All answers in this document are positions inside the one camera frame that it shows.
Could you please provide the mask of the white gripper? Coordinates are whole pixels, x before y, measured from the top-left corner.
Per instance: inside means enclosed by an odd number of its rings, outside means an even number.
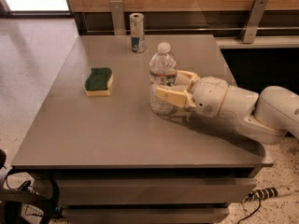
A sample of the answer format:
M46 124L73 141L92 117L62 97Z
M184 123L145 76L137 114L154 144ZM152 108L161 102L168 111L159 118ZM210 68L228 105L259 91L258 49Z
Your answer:
M178 70L177 84L184 91L173 91L158 87L155 94L161 100L181 108L189 108L197 114L214 118L218 115L229 85L215 77L200 78L196 73Z

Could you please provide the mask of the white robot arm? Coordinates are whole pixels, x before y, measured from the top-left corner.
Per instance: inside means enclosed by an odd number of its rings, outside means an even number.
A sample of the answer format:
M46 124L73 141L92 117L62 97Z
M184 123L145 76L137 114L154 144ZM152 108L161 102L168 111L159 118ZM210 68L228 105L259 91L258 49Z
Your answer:
M151 90L171 105L225 119L238 133L262 144L277 144L287 133L299 138L299 95L280 86L257 93L179 70L175 85L154 85Z

